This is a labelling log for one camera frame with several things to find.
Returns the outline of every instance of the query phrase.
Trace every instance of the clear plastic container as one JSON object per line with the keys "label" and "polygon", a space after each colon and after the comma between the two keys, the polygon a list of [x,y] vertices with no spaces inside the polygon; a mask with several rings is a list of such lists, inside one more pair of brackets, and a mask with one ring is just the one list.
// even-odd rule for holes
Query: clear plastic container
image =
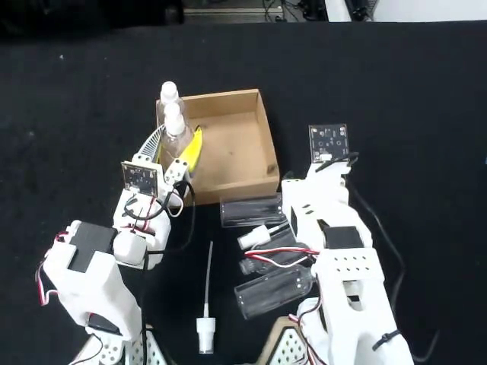
{"label": "clear plastic container", "polygon": [[313,287],[310,268],[301,265],[279,269],[235,287],[238,306],[251,319],[307,295]]}
{"label": "clear plastic container", "polygon": [[[275,249],[277,247],[308,248],[303,243],[297,243],[294,239],[291,228],[286,228],[285,230],[281,230],[278,233],[271,235],[271,242],[259,245],[256,247],[256,249]],[[277,252],[274,254],[268,254],[266,257],[274,260],[278,264],[287,265],[295,262],[301,257],[304,257],[304,254],[301,252]],[[271,263],[253,259],[244,259],[239,262],[239,266],[244,275],[252,274],[254,272],[264,275],[279,269],[277,266]]]}
{"label": "clear plastic container", "polygon": [[164,124],[166,128],[161,136],[161,164],[166,170],[191,143],[193,130],[184,122],[180,106],[169,103],[164,108]]}
{"label": "clear plastic container", "polygon": [[281,193],[259,198],[221,201],[220,218],[222,227],[248,227],[286,222],[286,216],[282,213]]}

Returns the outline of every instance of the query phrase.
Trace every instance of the robotic hand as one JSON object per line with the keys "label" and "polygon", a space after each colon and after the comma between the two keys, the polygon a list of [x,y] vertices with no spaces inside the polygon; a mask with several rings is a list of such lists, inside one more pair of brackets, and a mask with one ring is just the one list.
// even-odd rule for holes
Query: robotic hand
{"label": "robotic hand", "polygon": [[[371,232],[348,204],[343,177],[350,171],[349,162],[336,161],[318,170],[322,165],[312,163],[306,179],[282,182],[283,211],[296,240],[319,252],[311,272],[320,298],[306,299],[297,313],[303,336],[313,348],[310,362],[412,365],[387,298]],[[317,311],[320,305],[325,327]]]}
{"label": "robotic hand", "polygon": [[[56,236],[36,274],[41,304],[48,303],[53,293],[43,293],[43,269],[68,314],[101,342],[98,354],[106,365],[118,363],[123,354],[125,364],[133,363],[142,346],[141,308],[124,285],[118,265],[153,269],[161,262],[169,237],[168,215],[180,214],[187,188],[194,199],[187,163],[178,161],[178,171],[167,174],[170,184],[164,180],[161,165],[155,163],[162,128],[149,137],[131,162],[122,163],[125,188],[113,226],[73,221]],[[170,206],[175,206],[177,213]],[[160,354],[148,335],[154,345],[151,351]],[[161,354],[158,363],[165,363]]]}
{"label": "robotic hand", "polygon": [[[358,155],[349,153],[346,127],[311,126],[310,146],[312,164],[306,178],[282,180],[282,212],[296,243],[309,249],[281,249],[301,250],[316,261],[308,270],[288,268],[305,258],[281,265],[286,269],[239,286],[235,292],[240,308],[246,317],[264,313],[306,295],[316,281],[320,297],[306,299],[297,315],[291,315],[311,365],[412,365],[384,289],[371,232],[349,206],[345,177]],[[262,260],[261,255],[271,251],[252,249],[246,256]]]}

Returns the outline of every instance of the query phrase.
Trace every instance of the black fabric surface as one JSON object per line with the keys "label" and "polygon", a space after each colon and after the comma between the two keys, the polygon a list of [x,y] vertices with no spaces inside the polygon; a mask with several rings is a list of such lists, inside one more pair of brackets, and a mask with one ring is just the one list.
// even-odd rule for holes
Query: black fabric surface
{"label": "black fabric surface", "polygon": [[[485,289],[487,23],[258,24],[135,28],[4,44],[0,49],[2,363],[68,363],[86,334],[56,298],[37,301],[33,273],[74,219],[110,226],[120,161],[154,128],[161,82],[181,94],[258,87],[282,173],[305,173],[307,126],[346,122],[361,158],[351,179],[376,208],[408,273],[397,322],[432,364],[480,356]],[[397,263],[374,222],[387,277]],[[173,223],[169,246],[186,233]],[[222,230],[218,206],[198,208],[193,245],[148,275],[148,321],[177,362],[254,361],[277,316],[249,322],[234,286],[241,230]],[[197,354],[208,241],[215,241],[210,310],[217,354]],[[139,271],[122,269],[138,294]]]}

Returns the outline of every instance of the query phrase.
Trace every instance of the bottle cap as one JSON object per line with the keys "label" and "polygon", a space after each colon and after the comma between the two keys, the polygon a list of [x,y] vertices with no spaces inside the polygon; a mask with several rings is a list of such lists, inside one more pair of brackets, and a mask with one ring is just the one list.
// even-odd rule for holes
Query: bottle cap
{"label": "bottle cap", "polygon": [[166,81],[161,87],[161,102],[165,105],[174,103],[179,99],[180,95],[177,92],[176,84],[172,81]]}
{"label": "bottle cap", "polygon": [[215,324],[215,318],[201,317],[196,319],[196,331],[198,332],[200,354],[213,354]]}
{"label": "bottle cap", "polygon": [[238,237],[238,243],[240,244],[240,248],[242,250],[249,249],[250,247],[255,245],[268,243],[270,242],[270,240],[271,235],[265,225],[258,226],[257,228],[251,230],[249,233]]}
{"label": "bottle cap", "polygon": [[184,132],[185,124],[181,108],[176,103],[169,103],[164,108],[164,125],[170,135],[180,135]]}

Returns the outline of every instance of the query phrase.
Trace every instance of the cardboard box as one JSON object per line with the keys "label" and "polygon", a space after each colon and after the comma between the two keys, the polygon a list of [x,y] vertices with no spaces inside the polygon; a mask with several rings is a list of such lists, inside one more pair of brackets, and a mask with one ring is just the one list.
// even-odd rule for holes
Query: cardboard box
{"label": "cardboard box", "polygon": [[197,204],[275,193],[279,167],[260,92],[241,90],[183,99],[189,123],[203,131],[192,181]]}

